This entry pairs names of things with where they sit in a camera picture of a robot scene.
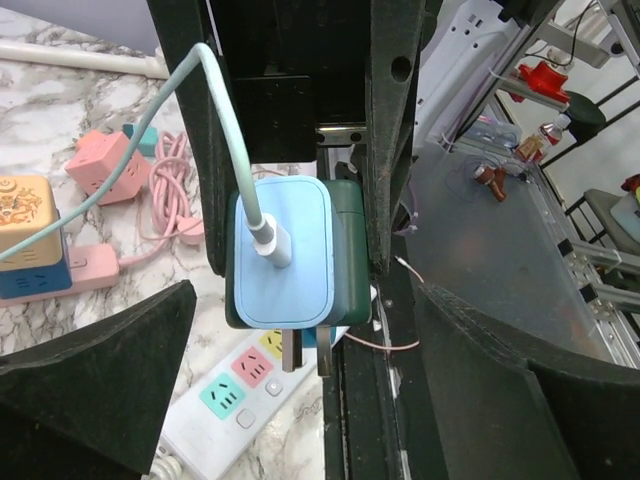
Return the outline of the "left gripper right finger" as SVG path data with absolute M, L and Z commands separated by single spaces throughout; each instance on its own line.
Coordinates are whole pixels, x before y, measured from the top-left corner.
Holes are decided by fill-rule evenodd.
M 639 373 L 424 284 L 421 354 L 452 479 L 635 479 Z

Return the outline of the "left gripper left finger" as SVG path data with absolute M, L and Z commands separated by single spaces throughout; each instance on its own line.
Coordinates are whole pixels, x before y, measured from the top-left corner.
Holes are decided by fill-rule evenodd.
M 108 318 L 2 356 L 2 478 L 148 474 L 196 302 L 183 280 Z

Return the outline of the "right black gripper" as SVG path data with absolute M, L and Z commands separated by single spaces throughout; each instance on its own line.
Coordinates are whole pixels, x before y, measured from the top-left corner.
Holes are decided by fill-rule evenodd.
M 147 5 L 171 72 L 194 44 L 213 45 L 204 1 L 149 0 Z M 362 126 L 366 114 L 362 180 L 375 275 L 389 269 L 398 207 L 392 183 L 413 131 L 406 109 L 414 104 L 410 90 L 425 6 L 424 1 L 211 4 L 251 162 L 311 162 L 323 138 L 318 128 Z M 226 207 L 235 180 L 201 63 L 175 94 L 197 168 L 208 262 L 224 276 Z

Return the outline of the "white power strip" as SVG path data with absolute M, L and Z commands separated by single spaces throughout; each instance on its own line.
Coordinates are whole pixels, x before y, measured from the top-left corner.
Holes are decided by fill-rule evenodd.
M 316 331 L 302 366 L 282 370 L 279 331 L 254 330 L 167 410 L 158 453 L 194 479 L 221 479 L 317 368 Z

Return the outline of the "dark green cube socket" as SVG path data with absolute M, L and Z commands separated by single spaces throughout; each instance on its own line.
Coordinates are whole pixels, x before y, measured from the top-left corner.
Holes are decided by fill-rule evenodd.
M 287 330 L 318 347 L 318 373 L 330 375 L 340 328 L 371 318 L 362 192 L 350 180 L 271 177 L 255 184 L 269 222 L 291 238 L 291 262 L 274 266 L 256 252 L 240 197 L 227 213 L 225 316 L 234 329 Z

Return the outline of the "teal plug adapter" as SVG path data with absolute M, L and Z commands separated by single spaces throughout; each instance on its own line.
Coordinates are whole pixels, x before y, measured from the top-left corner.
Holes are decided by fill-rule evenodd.
M 122 132 L 129 139 L 133 137 L 133 135 L 138 129 L 139 129 L 138 124 L 125 123 L 122 125 Z M 142 134 L 141 139 L 137 146 L 137 150 L 144 157 L 154 157 L 158 140 L 159 140 L 158 130 L 153 126 L 149 126 L 146 128 L 146 130 Z

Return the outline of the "pink round plug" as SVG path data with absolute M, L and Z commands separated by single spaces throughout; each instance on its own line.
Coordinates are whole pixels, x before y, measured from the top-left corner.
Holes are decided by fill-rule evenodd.
M 205 232 L 202 220 L 197 217 L 181 217 L 177 222 L 179 240 L 189 246 L 204 242 Z

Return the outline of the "beige cube adapter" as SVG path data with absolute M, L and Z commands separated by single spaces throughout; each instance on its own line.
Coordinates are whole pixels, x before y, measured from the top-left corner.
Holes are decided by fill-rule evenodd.
M 1 177 L 1 251 L 31 237 L 59 219 L 49 180 L 40 175 Z M 1 271 L 57 264 L 63 256 L 61 234 L 51 233 L 1 261 Z

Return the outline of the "pink cube socket adapter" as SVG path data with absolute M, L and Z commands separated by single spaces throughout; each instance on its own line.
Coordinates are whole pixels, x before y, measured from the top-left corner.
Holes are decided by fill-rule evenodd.
M 123 132 L 104 134 L 92 130 L 76 142 L 76 153 L 65 171 L 87 195 L 93 195 L 119 164 L 128 144 L 129 138 Z M 98 204 L 133 199 L 146 185 L 150 171 L 151 164 L 135 150 L 123 173 Z

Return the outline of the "light blue usb charger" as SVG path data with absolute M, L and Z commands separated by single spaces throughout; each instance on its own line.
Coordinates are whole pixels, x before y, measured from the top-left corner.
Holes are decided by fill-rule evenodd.
M 339 322 L 344 232 L 325 183 L 305 175 L 245 182 L 228 232 L 230 326 L 292 332 Z

